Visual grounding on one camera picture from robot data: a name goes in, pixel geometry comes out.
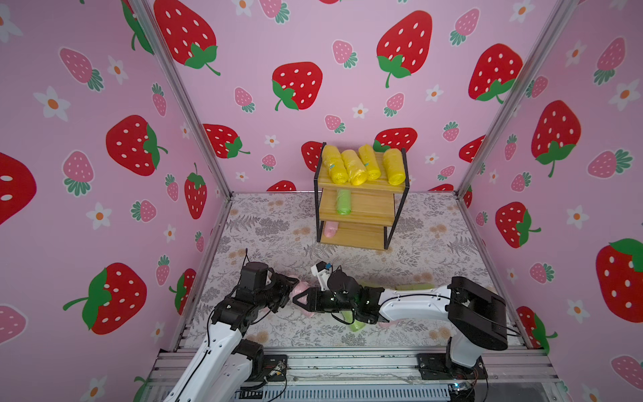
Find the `pink trash bag roll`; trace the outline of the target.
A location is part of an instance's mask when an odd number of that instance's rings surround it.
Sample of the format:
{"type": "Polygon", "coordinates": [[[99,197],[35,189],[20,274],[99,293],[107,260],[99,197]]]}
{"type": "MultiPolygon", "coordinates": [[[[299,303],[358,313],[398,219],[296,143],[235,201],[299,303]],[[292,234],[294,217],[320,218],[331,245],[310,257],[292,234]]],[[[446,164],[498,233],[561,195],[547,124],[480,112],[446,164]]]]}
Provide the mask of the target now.
{"type": "MultiPolygon", "coordinates": [[[[300,281],[296,287],[291,292],[291,301],[295,301],[295,297],[306,291],[310,287],[310,284],[307,281],[300,281]]],[[[306,311],[304,308],[296,306],[297,310],[307,318],[312,318],[314,313],[306,311]]]]}
{"type": "Polygon", "coordinates": [[[338,232],[339,223],[337,221],[326,221],[324,224],[323,235],[326,238],[333,238],[338,232]]]}

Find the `yellow trash bag roll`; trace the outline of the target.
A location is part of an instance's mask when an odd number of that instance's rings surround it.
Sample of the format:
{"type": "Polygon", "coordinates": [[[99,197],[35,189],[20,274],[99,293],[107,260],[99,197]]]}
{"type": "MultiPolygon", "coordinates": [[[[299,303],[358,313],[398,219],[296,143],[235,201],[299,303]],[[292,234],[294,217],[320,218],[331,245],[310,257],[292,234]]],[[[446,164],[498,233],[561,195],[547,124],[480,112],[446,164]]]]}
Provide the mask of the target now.
{"type": "Polygon", "coordinates": [[[364,184],[368,180],[368,173],[358,154],[352,149],[347,149],[342,152],[342,158],[350,184],[353,186],[364,184]]]}
{"type": "Polygon", "coordinates": [[[363,145],[358,149],[358,156],[363,163],[368,175],[368,181],[375,181],[382,175],[381,169],[375,156],[375,151],[371,145],[363,145]]]}
{"type": "Polygon", "coordinates": [[[343,162],[343,156],[338,148],[326,145],[321,152],[323,164],[328,170],[328,174],[334,184],[346,184],[348,182],[348,172],[343,162]]]}
{"type": "Polygon", "coordinates": [[[404,158],[399,149],[391,148],[383,154],[383,166],[390,185],[398,186],[405,182],[404,158]]]}

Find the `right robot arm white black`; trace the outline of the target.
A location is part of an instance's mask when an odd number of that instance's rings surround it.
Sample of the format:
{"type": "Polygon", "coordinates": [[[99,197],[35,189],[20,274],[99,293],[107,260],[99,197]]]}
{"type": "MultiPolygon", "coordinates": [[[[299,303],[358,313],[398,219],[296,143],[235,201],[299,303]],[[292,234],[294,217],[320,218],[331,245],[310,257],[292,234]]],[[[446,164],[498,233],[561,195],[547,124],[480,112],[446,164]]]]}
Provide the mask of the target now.
{"type": "Polygon", "coordinates": [[[451,323],[457,332],[448,342],[448,363],[470,369],[486,351],[508,348],[505,300],[463,276],[415,291],[362,286],[339,269],[319,271],[318,281],[319,286],[296,293],[292,302],[310,313],[350,312],[353,322],[368,325],[408,319],[451,323]]]}

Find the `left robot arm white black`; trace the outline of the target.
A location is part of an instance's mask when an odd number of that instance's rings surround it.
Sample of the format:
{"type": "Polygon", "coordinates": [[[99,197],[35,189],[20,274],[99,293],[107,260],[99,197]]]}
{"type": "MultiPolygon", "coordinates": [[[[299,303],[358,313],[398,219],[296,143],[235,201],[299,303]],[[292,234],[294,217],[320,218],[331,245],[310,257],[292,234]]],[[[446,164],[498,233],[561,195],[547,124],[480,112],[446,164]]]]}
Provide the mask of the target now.
{"type": "Polygon", "coordinates": [[[244,335],[261,311],[277,313],[286,306],[298,283],[266,263],[245,263],[238,284],[210,313],[204,341],[165,400],[230,401],[262,370],[263,346],[244,335]]]}

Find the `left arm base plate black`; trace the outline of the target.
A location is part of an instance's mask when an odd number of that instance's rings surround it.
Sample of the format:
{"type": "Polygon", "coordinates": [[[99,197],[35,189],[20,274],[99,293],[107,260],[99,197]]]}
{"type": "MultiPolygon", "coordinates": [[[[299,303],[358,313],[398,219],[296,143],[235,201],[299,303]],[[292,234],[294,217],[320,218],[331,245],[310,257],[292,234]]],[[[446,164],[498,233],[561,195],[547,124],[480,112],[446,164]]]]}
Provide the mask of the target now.
{"type": "Polygon", "coordinates": [[[251,360],[251,375],[247,382],[282,382],[286,380],[288,356],[268,354],[251,360]]]}

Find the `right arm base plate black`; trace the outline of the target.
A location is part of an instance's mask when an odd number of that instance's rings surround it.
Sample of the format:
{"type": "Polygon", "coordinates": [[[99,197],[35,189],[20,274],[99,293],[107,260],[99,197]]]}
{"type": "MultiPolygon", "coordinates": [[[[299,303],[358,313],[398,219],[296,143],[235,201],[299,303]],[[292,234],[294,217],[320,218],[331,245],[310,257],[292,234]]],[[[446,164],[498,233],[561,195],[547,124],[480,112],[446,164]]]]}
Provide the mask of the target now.
{"type": "Polygon", "coordinates": [[[452,363],[444,353],[419,353],[416,355],[422,380],[486,380],[487,371],[479,357],[472,368],[452,363]]]}

